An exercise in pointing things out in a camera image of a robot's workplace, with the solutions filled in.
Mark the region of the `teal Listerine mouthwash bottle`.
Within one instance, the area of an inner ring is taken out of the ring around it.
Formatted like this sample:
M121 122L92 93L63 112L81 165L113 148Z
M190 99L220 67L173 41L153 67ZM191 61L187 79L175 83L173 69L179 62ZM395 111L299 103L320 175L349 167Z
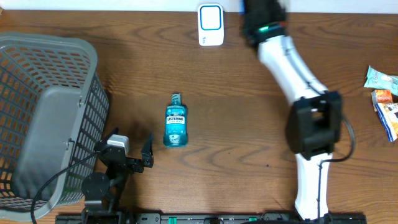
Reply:
M182 95L173 93L165 110L164 145L185 147L188 142L187 107L182 103Z

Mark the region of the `yellow snack bag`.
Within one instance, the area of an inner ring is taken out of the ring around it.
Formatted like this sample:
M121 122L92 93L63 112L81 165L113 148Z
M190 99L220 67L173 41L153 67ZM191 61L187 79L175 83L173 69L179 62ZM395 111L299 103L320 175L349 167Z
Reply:
M390 142L397 140L397 103L378 103L377 114Z

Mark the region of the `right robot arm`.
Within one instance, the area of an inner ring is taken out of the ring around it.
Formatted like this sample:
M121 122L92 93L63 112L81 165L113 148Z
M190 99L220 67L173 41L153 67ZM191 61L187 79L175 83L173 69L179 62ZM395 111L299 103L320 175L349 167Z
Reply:
M328 169L341 133L341 96L329 91L301 58L279 1L244 0L243 34L290 106L285 136L297 162L295 209L305 222L325 223Z

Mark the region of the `orange small box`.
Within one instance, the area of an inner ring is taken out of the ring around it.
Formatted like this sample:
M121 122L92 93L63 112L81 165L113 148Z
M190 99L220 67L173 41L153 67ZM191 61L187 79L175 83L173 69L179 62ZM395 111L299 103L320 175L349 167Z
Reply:
M392 93L390 90L374 90L371 93L373 105L376 106L378 103L392 103Z

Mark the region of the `light blue wipes pack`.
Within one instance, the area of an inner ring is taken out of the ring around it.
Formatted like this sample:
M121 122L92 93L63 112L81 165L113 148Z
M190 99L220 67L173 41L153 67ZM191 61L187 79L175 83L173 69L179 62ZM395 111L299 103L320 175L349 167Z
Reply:
M397 75L386 75L369 66L364 87L378 90L390 90L393 95L397 96Z

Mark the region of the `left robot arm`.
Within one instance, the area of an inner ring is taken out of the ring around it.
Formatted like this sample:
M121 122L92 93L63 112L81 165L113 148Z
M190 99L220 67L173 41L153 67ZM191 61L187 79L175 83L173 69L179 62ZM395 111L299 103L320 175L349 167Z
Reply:
M128 157L129 139L126 136L110 134L96 143L94 150L98 159L106 166L106 172L94 172L81 185L85 196L83 223L134 223L134 215L120 208L120 200L128 178L142 173L154 165L153 135L150 134L143 148L141 158Z

